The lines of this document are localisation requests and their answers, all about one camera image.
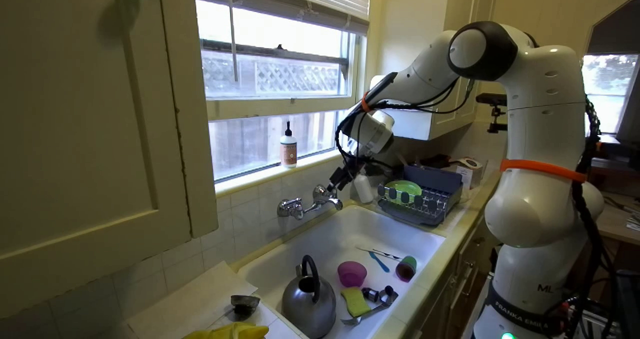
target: dish rack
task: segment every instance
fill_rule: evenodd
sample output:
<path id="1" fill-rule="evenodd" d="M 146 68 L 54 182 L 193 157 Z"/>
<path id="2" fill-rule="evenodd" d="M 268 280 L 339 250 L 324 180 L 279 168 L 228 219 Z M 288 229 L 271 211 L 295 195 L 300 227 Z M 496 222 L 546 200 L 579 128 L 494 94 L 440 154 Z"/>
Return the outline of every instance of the dish rack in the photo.
<path id="1" fill-rule="evenodd" d="M 402 179 L 414 182 L 422 189 L 421 195 L 378 185 L 380 208 L 403 221 L 414 225 L 435 227 L 444 221 L 446 215 L 460 201 L 462 175 L 436 168 L 404 166 Z"/>

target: pink cup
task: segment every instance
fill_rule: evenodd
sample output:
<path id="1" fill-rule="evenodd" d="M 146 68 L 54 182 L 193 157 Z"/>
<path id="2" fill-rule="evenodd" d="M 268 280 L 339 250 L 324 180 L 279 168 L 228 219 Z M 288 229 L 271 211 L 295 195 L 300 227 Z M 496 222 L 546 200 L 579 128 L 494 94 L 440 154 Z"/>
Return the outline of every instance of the pink cup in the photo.
<path id="1" fill-rule="evenodd" d="M 338 266 L 338 278 L 343 286 L 359 287 L 367 277 L 367 268 L 357 261 L 344 261 Z"/>

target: kettle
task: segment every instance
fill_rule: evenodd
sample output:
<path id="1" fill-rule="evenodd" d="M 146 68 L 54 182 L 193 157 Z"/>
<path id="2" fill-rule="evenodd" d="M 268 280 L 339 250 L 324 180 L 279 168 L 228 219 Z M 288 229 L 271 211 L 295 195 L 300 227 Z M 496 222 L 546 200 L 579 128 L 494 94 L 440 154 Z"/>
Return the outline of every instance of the kettle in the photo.
<path id="1" fill-rule="evenodd" d="M 282 294 L 282 315 L 310 339 L 324 337 L 336 322 L 336 294 L 327 280 L 318 275 L 311 255 L 295 267 L 296 277 Z"/>

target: sink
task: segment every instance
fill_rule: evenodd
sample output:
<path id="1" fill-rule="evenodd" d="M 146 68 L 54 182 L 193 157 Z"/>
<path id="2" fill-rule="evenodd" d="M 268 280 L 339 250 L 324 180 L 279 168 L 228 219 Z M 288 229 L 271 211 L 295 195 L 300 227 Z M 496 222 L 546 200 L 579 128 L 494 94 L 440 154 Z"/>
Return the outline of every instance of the sink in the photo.
<path id="1" fill-rule="evenodd" d="M 372 336 L 385 318 L 390 316 L 411 283 L 403 282 L 396 275 L 397 261 L 378 255 L 391 270 L 385 273 L 368 252 L 358 250 L 355 246 L 374 248 L 398 257 L 411 255 L 417 261 L 417 273 L 413 281 L 443 241 L 442 236 L 352 205 L 246 264 L 240 268 L 238 275 L 258 288 L 257 293 L 263 302 L 282 312 L 282 293 L 296 276 L 295 266 L 300 264 L 305 254 L 311 255 L 318 273 L 331 284 L 337 299 L 337 318 L 325 338 L 365 339 Z M 340 321 L 351 318 L 345 300 L 340 295 L 344 287 L 338 279 L 338 266 L 346 260 L 354 260 L 365 266 L 367 275 L 362 287 L 381 291 L 391 285 L 399 295 L 391 309 L 377 312 L 355 327 L 345 326 Z"/>

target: window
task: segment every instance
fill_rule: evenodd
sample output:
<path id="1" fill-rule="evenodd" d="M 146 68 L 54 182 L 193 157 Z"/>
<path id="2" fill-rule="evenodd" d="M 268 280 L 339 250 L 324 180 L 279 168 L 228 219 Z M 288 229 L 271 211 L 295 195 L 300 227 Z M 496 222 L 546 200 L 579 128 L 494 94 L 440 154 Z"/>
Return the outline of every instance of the window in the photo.
<path id="1" fill-rule="evenodd" d="M 196 0 L 214 179 L 333 150 L 355 104 L 369 0 Z"/>
<path id="2" fill-rule="evenodd" d="M 585 55 L 584 91 L 600 120 L 600 131 L 615 134 L 637 73 L 637 54 Z M 585 121 L 588 131 L 588 120 Z"/>

